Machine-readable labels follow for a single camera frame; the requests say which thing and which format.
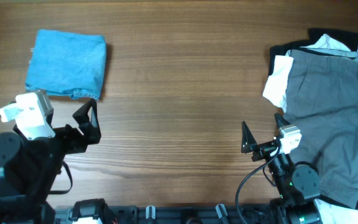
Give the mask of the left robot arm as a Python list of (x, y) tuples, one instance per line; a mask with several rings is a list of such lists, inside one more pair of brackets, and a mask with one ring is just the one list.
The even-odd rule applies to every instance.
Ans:
[(54, 223), (55, 210), (47, 203), (68, 154), (84, 153), (99, 143), (97, 102), (90, 99), (73, 113), (78, 128), (56, 128), (55, 136), (29, 140), (23, 131), (0, 133), (0, 223)]

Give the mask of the light blue denim jeans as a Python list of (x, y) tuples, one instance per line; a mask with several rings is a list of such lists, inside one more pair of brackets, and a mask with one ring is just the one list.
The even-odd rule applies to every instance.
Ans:
[(99, 100), (104, 83), (107, 45), (102, 35), (58, 30), (37, 32), (25, 89), (50, 96)]

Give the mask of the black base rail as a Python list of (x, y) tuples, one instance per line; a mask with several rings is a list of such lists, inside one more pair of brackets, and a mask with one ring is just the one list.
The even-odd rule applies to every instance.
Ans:
[[(146, 217), (145, 207), (110, 206), (119, 223), (185, 223), (195, 218), (201, 223), (240, 223), (234, 206), (226, 206), (226, 214), (219, 215), (215, 206), (198, 207), (156, 207), (155, 218)], [(245, 204), (241, 208), (247, 223), (276, 223), (277, 219), (269, 215), (267, 204)]]

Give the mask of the white cloth garment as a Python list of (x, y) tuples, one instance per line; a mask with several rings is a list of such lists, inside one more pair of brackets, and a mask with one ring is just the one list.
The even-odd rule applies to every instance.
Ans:
[(270, 65), (268, 77), (262, 96), (274, 106), (287, 109), (286, 90), (288, 77), (293, 66), (292, 50), (303, 50), (315, 55), (328, 55), (358, 59), (358, 39), (346, 37), (340, 41), (327, 34), (318, 36), (317, 40), (290, 42), (270, 48)]

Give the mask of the black cloth garment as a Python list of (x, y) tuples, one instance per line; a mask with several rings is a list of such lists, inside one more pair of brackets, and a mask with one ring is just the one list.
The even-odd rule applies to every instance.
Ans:
[(263, 96), (300, 129), (290, 156), (317, 167), (322, 198), (358, 210), (358, 33), (308, 33), (271, 47)]

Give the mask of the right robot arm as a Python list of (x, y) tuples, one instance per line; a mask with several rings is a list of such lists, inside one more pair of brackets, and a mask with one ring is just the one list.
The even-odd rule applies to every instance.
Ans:
[(247, 174), (237, 188), (235, 195), (236, 212), (242, 223), (246, 223), (246, 212), (251, 209), (241, 208), (239, 195), (244, 184), (259, 171), (268, 168), (270, 184), (277, 188), (279, 197), (272, 199), (267, 205), (267, 212), (258, 214), (269, 223), (321, 223), (321, 215), (315, 205), (320, 198), (319, 172), (310, 162), (293, 162), (290, 158), (301, 140), (301, 131), (289, 123), (282, 115), (274, 114), (278, 135), (269, 142), (257, 143), (251, 130), (242, 122), (241, 153), (252, 154), (254, 162), (264, 163)]

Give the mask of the grey cloth garment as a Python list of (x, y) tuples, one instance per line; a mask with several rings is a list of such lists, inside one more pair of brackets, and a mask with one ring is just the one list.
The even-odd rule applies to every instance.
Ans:
[(324, 200), (358, 210), (358, 56), (291, 57), (284, 117), (302, 134), (291, 158), (317, 167)]

